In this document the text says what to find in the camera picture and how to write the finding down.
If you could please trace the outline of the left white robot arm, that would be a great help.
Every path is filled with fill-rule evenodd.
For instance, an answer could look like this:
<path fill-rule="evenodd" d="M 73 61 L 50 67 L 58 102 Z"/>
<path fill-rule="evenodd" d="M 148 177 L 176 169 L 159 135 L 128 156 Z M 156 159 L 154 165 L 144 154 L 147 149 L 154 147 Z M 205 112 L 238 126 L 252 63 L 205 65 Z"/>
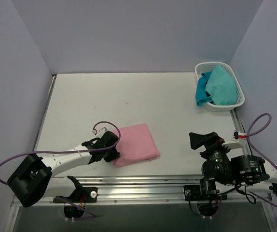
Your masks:
<path fill-rule="evenodd" d="M 60 154 L 28 154 L 7 184 L 24 207 L 33 206 L 45 197 L 59 197 L 75 203 L 85 196 L 90 202 L 95 202 L 96 194 L 83 187 L 74 176 L 58 178 L 57 175 L 101 160 L 116 160 L 120 156 L 116 149 L 119 141 L 120 137 L 108 130 Z"/>

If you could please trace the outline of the pink t shirt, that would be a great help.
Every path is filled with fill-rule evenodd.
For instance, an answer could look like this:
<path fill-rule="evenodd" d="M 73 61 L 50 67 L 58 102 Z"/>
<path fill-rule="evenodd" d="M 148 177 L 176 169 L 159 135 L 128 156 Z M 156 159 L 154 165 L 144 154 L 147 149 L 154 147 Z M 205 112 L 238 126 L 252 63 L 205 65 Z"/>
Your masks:
<path fill-rule="evenodd" d="M 124 167 L 160 156 L 146 123 L 120 128 L 121 139 L 116 146 L 120 157 L 113 161 L 116 167 Z"/>

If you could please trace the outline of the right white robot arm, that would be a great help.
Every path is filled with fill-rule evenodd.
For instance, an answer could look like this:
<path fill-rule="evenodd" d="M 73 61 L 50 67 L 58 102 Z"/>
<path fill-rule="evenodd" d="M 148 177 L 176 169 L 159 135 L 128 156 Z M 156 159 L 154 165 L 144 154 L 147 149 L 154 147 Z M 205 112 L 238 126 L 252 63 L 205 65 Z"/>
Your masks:
<path fill-rule="evenodd" d="M 232 186 L 232 190 L 240 187 L 257 185 L 266 192 L 277 196 L 277 165 L 254 155 L 241 155 L 229 158 L 227 154 L 233 149 L 242 148 L 246 144 L 246 134 L 235 131 L 231 141 L 226 142 L 217 133 L 197 134 L 191 132 L 190 147 L 197 150 L 204 147 L 200 156 L 205 160 L 201 167 L 203 178 L 195 189 L 190 190 L 192 200 L 210 199 L 227 195 L 229 190 L 220 192 L 216 185 Z"/>

